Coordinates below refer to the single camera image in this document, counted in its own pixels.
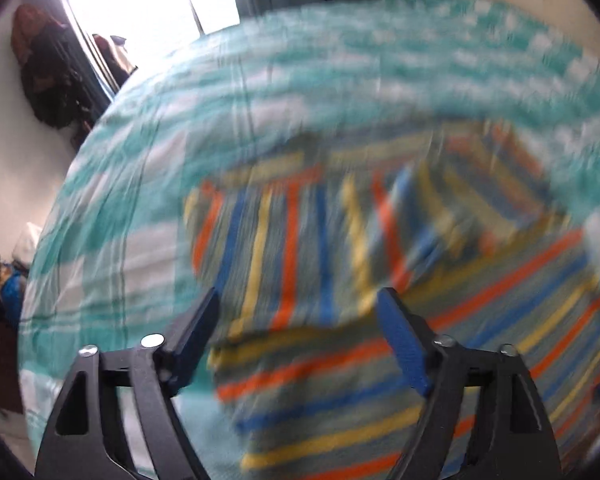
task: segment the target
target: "window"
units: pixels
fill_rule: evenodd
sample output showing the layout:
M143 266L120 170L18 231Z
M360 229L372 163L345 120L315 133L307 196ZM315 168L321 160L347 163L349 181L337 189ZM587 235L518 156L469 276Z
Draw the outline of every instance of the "window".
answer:
M122 36L138 66L200 36L238 23L235 0L69 0L80 26L90 34Z

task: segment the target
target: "blue gripper pad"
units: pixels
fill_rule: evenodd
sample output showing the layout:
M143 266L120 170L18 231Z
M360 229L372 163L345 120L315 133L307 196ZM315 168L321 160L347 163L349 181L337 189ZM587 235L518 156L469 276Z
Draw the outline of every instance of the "blue gripper pad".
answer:
M393 349L409 386L426 397L433 386L426 373L426 353L404 317L400 305L386 290L378 292L376 314L384 338Z

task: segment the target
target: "metal rivet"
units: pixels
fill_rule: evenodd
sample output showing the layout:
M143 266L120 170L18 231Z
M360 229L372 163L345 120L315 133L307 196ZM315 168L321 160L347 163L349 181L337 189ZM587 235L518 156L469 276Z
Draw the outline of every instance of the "metal rivet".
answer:
M145 348L155 348L164 343L164 336L162 334L149 334L142 338L140 344Z
M433 340L433 343L438 346L443 346L445 348L451 348L456 344L456 340L449 335L440 334L436 336L436 338Z
M509 357L517 357L518 356L518 350L516 349L515 346L513 345L502 345L500 347L500 353L504 354L504 355L508 355Z
M97 354L97 352L98 347L96 345L87 345L78 350L78 355L80 357L91 357L92 355Z

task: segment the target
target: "bed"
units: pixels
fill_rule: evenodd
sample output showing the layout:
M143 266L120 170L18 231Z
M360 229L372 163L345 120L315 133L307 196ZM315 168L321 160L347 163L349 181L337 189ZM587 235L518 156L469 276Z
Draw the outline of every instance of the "bed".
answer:
M202 291L183 218L206 176L298 130L406 114L515 124L551 192L584 226L600 275L597 58L495 0L365 0L270 14L138 71L74 160L40 239L20 323L34 448L79 348L135 345ZM120 396L134 460L150 475L131 396ZM239 478L245 442L209 371L200 369L175 403L212 478Z

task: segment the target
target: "screw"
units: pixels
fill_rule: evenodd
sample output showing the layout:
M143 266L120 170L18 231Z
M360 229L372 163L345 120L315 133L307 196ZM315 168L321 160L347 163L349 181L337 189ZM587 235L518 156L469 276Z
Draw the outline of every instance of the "screw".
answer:
M97 354L97 352L98 347L96 345L87 345L78 350L78 355L80 357L91 357L92 355Z
M444 348L451 348L456 344L456 340L449 335L440 334L433 340L433 343Z
M502 345L500 347L500 353L504 354L504 355L508 355L509 357L517 357L518 356L518 350L516 349L515 346L513 345Z
M162 334L149 334L142 338L140 344L145 348L155 348L164 343L164 336Z

